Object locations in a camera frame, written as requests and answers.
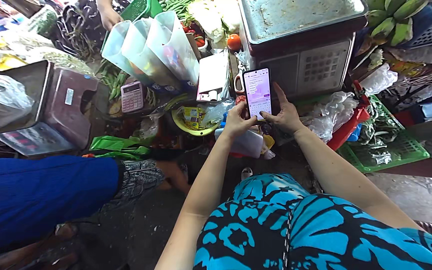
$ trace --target sandal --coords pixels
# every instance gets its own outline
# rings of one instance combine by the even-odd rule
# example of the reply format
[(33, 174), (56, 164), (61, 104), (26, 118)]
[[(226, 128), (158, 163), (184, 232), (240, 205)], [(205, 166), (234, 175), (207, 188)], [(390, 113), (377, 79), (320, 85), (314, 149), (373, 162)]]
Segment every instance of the sandal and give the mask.
[(249, 167), (244, 168), (241, 171), (241, 181), (253, 175), (253, 170)]

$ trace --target phone screen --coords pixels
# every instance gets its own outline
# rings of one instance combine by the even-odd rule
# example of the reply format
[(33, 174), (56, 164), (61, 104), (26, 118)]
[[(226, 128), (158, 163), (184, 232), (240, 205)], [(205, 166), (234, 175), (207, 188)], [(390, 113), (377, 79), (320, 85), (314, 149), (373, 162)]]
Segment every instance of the phone screen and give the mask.
[(249, 107), (249, 115), (256, 115), (258, 121), (264, 120), (259, 112), (271, 114), (271, 95), (269, 94), (269, 69), (244, 73), (244, 89)]

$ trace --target banana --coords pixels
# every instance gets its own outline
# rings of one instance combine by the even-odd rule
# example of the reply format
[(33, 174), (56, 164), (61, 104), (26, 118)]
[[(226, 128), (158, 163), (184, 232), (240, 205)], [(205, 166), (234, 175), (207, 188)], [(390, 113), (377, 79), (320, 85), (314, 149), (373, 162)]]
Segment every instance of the banana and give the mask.
[(385, 10), (385, 0), (366, 0), (369, 10)]
[(392, 16), (405, 2), (406, 0), (385, 0), (384, 8), (388, 16)]
[(393, 28), (395, 27), (395, 20), (393, 18), (387, 18), (383, 22), (381, 22), (371, 33), (370, 37), (387, 37)]
[(408, 19), (421, 11), (427, 4), (428, 0), (407, 0), (396, 12), (393, 17), (397, 21)]
[(370, 28), (375, 27), (382, 23), (384, 20), (386, 20), (387, 15), (386, 11), (384, 10), (371, 10), (369, 11), (368, 15), (368, 26)]
[(396, 23), (391, 46), (396, 46), (399, 43), (409, 41), (413, 38), (413, 19), (407, 18), (399, 23)]

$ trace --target pink calculator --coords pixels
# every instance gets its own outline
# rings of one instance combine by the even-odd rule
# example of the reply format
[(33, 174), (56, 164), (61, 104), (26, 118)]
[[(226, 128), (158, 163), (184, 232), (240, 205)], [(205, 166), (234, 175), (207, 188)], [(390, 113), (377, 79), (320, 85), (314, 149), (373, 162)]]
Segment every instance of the pink calculator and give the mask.
[(121, 108), (123, 113), (130, 113), (145, 106), (146, 87), (136, 81), (121, 86)]

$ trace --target yellow packet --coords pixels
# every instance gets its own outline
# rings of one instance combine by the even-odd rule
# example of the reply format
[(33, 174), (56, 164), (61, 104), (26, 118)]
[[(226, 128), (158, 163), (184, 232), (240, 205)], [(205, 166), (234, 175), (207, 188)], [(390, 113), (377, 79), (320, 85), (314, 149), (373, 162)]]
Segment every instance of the yellow packet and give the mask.
[(184, 123), (189, 129), (199, 130), (201, 109), (198, 107), (183, 107)]

